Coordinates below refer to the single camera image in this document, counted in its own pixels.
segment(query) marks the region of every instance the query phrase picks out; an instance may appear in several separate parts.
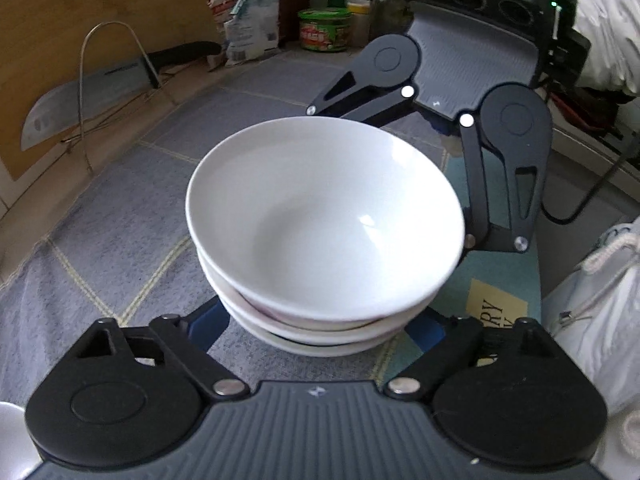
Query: yellow label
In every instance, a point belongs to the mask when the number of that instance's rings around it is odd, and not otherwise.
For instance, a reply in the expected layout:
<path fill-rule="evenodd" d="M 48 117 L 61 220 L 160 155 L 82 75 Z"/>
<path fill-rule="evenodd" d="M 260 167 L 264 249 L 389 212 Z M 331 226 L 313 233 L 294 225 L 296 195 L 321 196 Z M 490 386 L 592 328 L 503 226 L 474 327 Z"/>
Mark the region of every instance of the yellow label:
<path fill-rule="evenodd" d="M 471 279 L 466 312 L 484 326 L 510 328 L 519 317 L 527 315 L 528 303 L 485 282 Z"/>

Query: black device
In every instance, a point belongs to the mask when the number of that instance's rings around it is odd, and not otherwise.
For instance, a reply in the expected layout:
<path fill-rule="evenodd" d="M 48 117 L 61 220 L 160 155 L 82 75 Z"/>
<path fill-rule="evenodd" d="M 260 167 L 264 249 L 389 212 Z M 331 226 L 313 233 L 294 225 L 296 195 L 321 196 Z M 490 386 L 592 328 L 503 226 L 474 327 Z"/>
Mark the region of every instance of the black device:
<path fill-rule="evenodd" d="M 589 42 L 576 0 L 408 0 L 405 35 L 377 38 L 307 109 L 382 126 L 413 111 L 462 138 L 466 248 L 524 252 L 540 210 L 552 120 L 534 87 L 572 85 Z M 504 165 L 510 223 L 489 219 L 482 149 Z"/>
<path fill-rule="evenodd" d="M 254 393 L 206 354 L 228 321 L 214 298 L 147 327 L 94 322 L 27 404 L 44 459 L 30 480 L 604 478 L 588 463 L 604 400 L 533 319 L 491 329 L 427 309 L 414 330 L 430 349 L 382 392 L 265 381 Z"/>
<path fill-rule="evenodd" d="M 532 87 L 543 72 L 569 84 L 580 72 L 575 0 L 410 1 L 407 34 L 373 41 L 307 113 L 440 122 L 462 137 L 467 248 L 525 251 L 552 133 Z M 482 149 L 505 166 L 509 228 L 488 217 Z M 206 355 L 228 320 L 214 298 L 147 327 L 96 321 L 28 402 L 44 459 L 30 479 L 604 478 L 588 463 L 604 400 L 535 320 L 490 329 L 427 309 L 406 329 L 426 353 L 381 392 L 264 381 L 253 393 Z"/>

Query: white cup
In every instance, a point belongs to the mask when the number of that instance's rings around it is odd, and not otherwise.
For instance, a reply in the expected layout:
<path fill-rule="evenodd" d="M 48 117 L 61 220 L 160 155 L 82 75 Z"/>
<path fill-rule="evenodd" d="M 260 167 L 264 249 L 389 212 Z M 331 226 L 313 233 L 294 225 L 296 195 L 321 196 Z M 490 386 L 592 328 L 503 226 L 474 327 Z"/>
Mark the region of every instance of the white cup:
<path fill-rule="evenodd" d="M 0 478 L 22 480 L 42 461 L 24 421 L 24 409 L 0 402 Z"/>

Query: drawstring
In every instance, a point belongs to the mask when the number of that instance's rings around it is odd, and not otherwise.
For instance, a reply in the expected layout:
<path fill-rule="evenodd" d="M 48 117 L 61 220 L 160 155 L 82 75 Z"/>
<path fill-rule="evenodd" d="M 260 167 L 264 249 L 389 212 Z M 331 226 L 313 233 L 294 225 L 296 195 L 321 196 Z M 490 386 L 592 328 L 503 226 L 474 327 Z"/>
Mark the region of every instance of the drawstring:
<path fill-rule="evenodd" d="M 618 281 L 627 270 L 629 270 L 638 261 L 638 255 L 640 254 L 640 235 L 634 233 L 624 233 L 609 245 L 602 247 L 597 252 L 587 256 L 584 261 L 578 266 L 582 268 L 585 274 L 595 274 L 598 272 L 609 259 L 623 247 L 630 247 L 635 251 L 633 257 L 629 258 L 629 261 L 619 269 L 601 290 L 596 292 L 593 296 L 583 301 L 580 305 L 576 306 L 573 310 L 565 310 L 560 312 L 558 319 L 553 323 L 550 333 L 553 337 L 556 337 L 559 332 L 573 324 L 575 321 L 583 319 L 591 319 L 589 311 L 601 300 L 601 298 L 609 291 L 609 289 Z"/>
<path fill-rule="evenodd" d="M 636 252 L 636 255 L 640 254 L 640 235 L 635 233 L 620 235 L 609 245 L 587 256 L 582 262 L 582 270 L 587 274 L 595 274 L 609 261 L 610 257 L 623 247 L 630 247 Z"/>

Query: wooden cutting board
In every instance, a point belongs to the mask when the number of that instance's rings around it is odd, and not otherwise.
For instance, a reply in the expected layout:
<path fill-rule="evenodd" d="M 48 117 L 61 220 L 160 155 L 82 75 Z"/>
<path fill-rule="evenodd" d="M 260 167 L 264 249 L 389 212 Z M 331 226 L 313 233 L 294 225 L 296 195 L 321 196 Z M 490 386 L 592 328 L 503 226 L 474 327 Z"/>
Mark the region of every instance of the wooden cutting board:
<path fill-rule="evenodd" d="M 20 177 L 60 140 L 57 136 L 20 150 L 31 106 L 78 77 L 82 40 L 95 25 L 129 23 L 148 52 L 189 41 L 217 41 L 206 1 L 0 0 L 0 158 L 11 176 Z M 104 28 L 88 45 L 85 73 L 139 54 L 124 27 Z"/>

